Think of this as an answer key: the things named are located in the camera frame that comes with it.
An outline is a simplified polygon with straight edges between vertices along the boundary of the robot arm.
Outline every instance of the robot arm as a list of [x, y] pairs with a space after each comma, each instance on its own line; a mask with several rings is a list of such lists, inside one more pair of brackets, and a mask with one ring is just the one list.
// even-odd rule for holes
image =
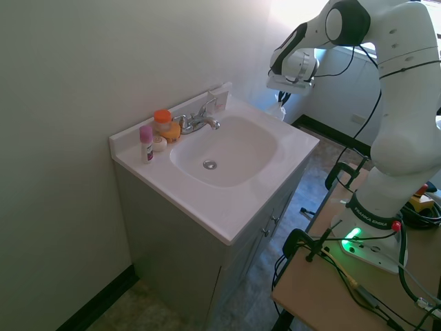
[[[440, 96], [438, 44], [429, 13], [419, 2], [330, 0], [274, 51], [267, 86], [305, 94], [317, 71], [313, 48], [376, 46], [383, 116], [371, 148], [375, 168], [336, 217], [337, 237], [359, 229], [362, 237], [391, 232], [401, 208], [441, 168], [441, 129], [435, 114]], [[402, 239], [371, 242], [398, 259]], [[393, 273], [396, 263], [358, 246], [348, 254]]]
[[358, 1], [329, 1], [317, 17], [300, 24], [274, 51], [267, 87], [307, 94], [319, 66], [314, 48], [358, 46], [370, 23], [369, 13]]

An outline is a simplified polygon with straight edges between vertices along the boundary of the table leg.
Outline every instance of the table leg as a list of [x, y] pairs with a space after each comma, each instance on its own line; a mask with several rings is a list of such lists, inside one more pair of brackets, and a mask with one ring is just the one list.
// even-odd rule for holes
[[288, 331], [293, 320], [294, 316], [284, 309], [280, 313], [280, 316], [278, 317], [277, 322], [274, 324], [271, 331]]

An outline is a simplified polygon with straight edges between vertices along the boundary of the bathroom sink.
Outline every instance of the bathroom sink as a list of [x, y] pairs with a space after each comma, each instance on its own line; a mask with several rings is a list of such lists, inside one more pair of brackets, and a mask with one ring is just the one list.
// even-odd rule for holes
[[[170, 112], [195, 113], [206, 102], [207, 93]], [[231, 245], [281, 185], [305, 168], [318, 139], [233, 97], [213, 117], [219, 129], [206, 125], [181, 135], [149, 164], [141, 161], [139, 128], [151, 119], [111, 136], [110, 149], [113, 160]]]
[[277, 140], [243, 117], [228, 116], [220, 128], [205, 126], [173, 148], [174, 165], [204, 183], [228, 188], [259, 173], [277, 149]]

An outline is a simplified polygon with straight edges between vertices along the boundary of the pink bottle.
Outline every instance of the pink bottle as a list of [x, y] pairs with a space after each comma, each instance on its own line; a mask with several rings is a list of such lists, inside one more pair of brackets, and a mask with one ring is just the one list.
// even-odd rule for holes
[[153, 159], [153, 129], [150, 126], [139, 128], [139, 140], [141, 142], [141, 159], [143, 163], [150, 163]]

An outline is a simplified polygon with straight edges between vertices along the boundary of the drain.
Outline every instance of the drain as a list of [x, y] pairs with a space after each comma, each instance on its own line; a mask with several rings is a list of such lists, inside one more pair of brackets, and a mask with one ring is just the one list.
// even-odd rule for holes
[[204, 165], [204, 168], [208, 169], [208, 170], [214, 170], [218, 167], [216, 162], [210, 161], [210, 160], [204, 161], [203, 165]]

